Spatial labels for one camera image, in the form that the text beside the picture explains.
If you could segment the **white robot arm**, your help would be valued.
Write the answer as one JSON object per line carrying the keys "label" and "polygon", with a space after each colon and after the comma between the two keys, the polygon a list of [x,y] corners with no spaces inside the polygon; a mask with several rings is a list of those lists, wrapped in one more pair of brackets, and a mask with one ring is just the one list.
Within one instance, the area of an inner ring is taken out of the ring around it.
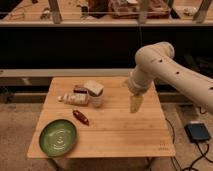
{"label": "white robot arm", "polygon": [[174,55],[174,47],[168,42],[140,48],[135,54],[136,67],[128,78],[129,91],[144,94],[159,78],[213,114],[213,79],[176,63]]}

